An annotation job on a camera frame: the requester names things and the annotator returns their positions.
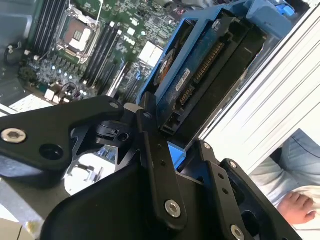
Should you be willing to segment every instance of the motherboard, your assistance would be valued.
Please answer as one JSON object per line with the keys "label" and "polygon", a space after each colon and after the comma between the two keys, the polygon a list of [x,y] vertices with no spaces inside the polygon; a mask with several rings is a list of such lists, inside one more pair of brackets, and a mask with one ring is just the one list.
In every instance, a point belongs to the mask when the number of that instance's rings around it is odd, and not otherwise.
{"label": "motherboard", "polygon": [[134,103],[183,11],[144,0],[39,1],[19,78],[53,104],[100,95]]}

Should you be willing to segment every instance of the blue jeans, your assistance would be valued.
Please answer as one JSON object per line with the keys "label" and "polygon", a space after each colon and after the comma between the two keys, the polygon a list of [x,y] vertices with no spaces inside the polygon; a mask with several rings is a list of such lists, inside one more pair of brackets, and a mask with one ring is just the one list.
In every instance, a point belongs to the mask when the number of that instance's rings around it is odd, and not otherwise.
{"label": "blue jeans", "polygon": [[320,146],[299,129],[283,144],[279,164],[268,157],[249,176],[277,207],[292,190],[320,186]]}

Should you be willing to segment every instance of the black metal bracket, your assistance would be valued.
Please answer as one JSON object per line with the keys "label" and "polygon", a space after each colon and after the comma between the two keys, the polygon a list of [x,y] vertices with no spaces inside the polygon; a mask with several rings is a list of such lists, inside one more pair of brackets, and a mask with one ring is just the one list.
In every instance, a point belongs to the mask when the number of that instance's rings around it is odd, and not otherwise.
{"label": "black metal bracket", "polygon": [[[213,233],[226,240],[258,233],[261,240],[300,239],[234,161],[218,165],[206,142],[194,143],[179,167],[183,175],[176,173],[155,104],[147,94],[131,111],[104,96],[0,118],[0,176],[34,187],[56,185],[84,154],[118,148],[116,173],[63,201],[42,239],[105,236],[105,230],[125,236],[115,239],[208,239]],[[120,210],[113,206],[118,202]],[[81,229],[83,217],[89,226],[75,238],[70,228]],[[110,225],[101,225],[105,219]],[[124,219],[131,221],[119,225]]]}
{"label": "black metal bracket", "polygon": [[0,118],[2,134],[5,130],[25,134],[19,143],[10,136],[0,140],[0,175],[43,188],[58,184],[89,128],[119,120],[123,112],[119,102],[102,96]]}
{"label": "black metal bracket", "polygon": [[197,141],[194,147],[198,154],[182,173],[204,184],[209,209],[216,216],[212,227],[217,238],[253,240],[243,222],[227,172],[216,164],[212,147],[203,140]]}

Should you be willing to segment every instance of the person's foot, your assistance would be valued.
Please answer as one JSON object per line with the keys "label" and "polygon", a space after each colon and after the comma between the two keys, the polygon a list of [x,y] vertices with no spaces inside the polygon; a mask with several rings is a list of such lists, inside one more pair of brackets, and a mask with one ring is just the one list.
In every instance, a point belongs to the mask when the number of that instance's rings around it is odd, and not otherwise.
{"label": "person's foot", "polygon": [[315,219],[316,211],[311,211],[314,201],[297,192],[288,193],[278,206],[278,211],[290,225],[306,224]]}

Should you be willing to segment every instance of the cpu socket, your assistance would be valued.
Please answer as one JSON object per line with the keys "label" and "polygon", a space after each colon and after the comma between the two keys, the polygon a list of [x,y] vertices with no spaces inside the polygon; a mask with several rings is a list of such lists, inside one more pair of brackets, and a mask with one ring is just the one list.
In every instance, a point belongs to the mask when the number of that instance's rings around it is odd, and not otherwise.
{"label": "cpu socket", "polygon": [[100,24],[72,6],[64,12],[56,38],[56,49],[78,58],[84,64],[100,34]]}

